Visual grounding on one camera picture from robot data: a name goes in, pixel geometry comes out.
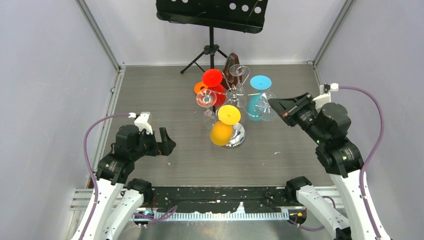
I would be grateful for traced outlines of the clear textured wine glass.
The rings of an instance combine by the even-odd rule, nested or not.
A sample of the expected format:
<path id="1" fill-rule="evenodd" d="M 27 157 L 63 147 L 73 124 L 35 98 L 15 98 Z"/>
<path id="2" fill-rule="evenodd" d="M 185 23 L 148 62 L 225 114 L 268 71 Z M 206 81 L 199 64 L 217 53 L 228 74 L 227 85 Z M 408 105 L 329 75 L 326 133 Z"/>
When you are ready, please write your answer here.
<path id="1" fill-rule="evenodd" d="M 271 108 L 271 105 L 269 103 L 270 99 L 274 99 L 275 95 L 270 91 L 264 91 L 259 95 L 258 98 L 258 105 L 260 107 L 260 119 L 263 121 L 272 121 L 276 118 L 277 114 L 275 111 Z"/>

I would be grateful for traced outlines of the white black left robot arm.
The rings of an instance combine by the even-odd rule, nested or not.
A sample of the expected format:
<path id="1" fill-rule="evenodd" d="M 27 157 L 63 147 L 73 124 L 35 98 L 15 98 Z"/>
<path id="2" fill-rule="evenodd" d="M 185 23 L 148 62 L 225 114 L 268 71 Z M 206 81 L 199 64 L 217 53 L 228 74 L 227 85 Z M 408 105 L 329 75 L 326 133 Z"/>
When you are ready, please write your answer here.
<path id="1" fill-rule="evenodd" d="M 93 180 L 93 194 L 73 235 L 74 240 L 115 240 L 136 209 L 153 202 L 152 184 L 143 179 L 128 181 L 135 162 L 144 156 L 169 156 L 176 143 L 166 128 L 155 134 L 129 124 L 119 128 L 111 151 L 98 163 Z"/>

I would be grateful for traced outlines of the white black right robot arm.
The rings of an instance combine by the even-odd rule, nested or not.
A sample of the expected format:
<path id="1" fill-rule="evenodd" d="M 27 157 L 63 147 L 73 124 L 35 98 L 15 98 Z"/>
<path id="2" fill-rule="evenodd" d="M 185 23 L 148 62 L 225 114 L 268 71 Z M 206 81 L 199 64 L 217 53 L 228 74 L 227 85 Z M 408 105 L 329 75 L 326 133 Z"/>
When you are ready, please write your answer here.
<path id="1" fill-rule="evenodd" d="M 351 119 L 346 108 L 334 102 L 318 104 L 309 93 L 271 98 L 268 104 L 288 126 L 299 126 L 316 143 L 317 159 L 336 186 L 345 214 L 303 176 L 286 183 L 287 202 L 305 206 L 333 240 L 389 239 L 366 185 L 366 163 L 347 136 Z"/>

